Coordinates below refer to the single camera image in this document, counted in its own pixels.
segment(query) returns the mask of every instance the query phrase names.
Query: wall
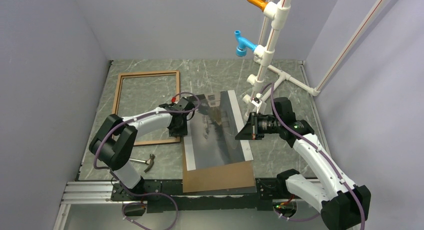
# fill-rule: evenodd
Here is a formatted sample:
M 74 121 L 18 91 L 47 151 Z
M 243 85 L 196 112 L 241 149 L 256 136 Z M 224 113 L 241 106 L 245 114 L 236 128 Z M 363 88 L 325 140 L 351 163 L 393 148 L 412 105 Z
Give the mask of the wall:
M 338 0 L 306 60 L 313 86 L 375 1 Z M 315 98 L 335 161 L 371 191 L 366 229 L 424 229 L 423 1 L 390 1 Z
M 108 61 L 74 0 L 0 0 L 1 229 L 52 229 Z
M 110 59 L 237 58 L 234 31 L 256 43 L 264 19 L 246 0 L 76 1 Z M 336 1 L 292 0 L 275 57 L 306 59 Z

